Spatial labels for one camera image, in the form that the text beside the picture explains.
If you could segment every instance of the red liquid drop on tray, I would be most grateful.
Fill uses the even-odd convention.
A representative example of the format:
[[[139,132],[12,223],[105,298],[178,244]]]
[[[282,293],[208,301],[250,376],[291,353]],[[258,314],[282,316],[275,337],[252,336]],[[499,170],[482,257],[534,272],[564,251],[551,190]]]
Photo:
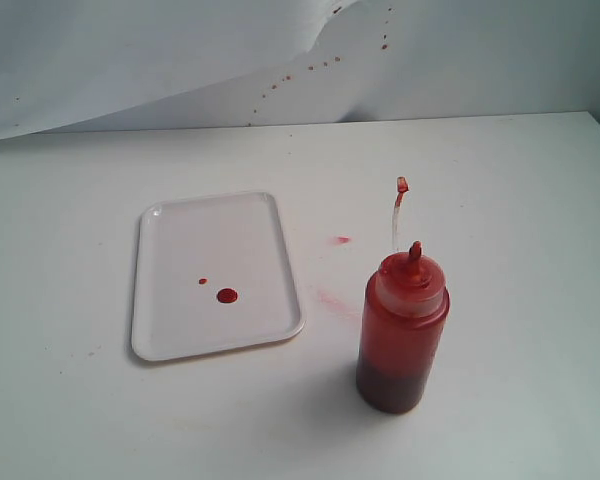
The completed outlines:
[[[223,288],[218,292],[216,298],[220,303],[233,303],[238,299],[238,292],[233,288]]]

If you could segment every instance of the white tray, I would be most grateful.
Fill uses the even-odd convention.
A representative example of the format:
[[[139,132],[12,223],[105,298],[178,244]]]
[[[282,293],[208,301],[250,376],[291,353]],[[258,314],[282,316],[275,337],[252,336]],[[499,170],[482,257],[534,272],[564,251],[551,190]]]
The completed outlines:
[[[143,215],[131,343],[149,361],[278,342],[304,325],[275,199],[164,202]],[[207,282],[200,284],[200,279]],[[220,303],[223,288],[238,292]]]

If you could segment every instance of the white wall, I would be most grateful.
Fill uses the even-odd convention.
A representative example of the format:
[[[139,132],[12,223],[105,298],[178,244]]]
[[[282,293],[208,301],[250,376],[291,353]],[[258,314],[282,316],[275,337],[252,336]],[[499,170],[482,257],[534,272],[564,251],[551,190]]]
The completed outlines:
[[[573,110],[600,120],[600,0],[380,0],[288,65],[60,131]]]

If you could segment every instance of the plastic bottle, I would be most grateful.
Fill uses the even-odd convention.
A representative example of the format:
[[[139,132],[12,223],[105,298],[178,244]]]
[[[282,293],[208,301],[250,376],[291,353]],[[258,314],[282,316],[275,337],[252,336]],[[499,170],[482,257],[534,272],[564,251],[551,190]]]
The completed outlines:
[[[383,260],[362,317],[356,383],[367,403],[388,413],[418,404],[449,307],[444,273],[420,242]]]

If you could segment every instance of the dark red liquid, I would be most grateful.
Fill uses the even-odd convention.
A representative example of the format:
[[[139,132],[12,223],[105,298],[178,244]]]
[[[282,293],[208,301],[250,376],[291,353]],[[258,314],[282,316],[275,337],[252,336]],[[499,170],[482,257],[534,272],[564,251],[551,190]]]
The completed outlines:
[[[362,398],[372,407],[387,413],[406,413],[422,398],[428,373],[391,377],[375,368],[360,351],[356,385]]]
[[[233,303],[238,299],[238,292],[233,288],[223,288],[218,292],[216,298],[220,303]]]

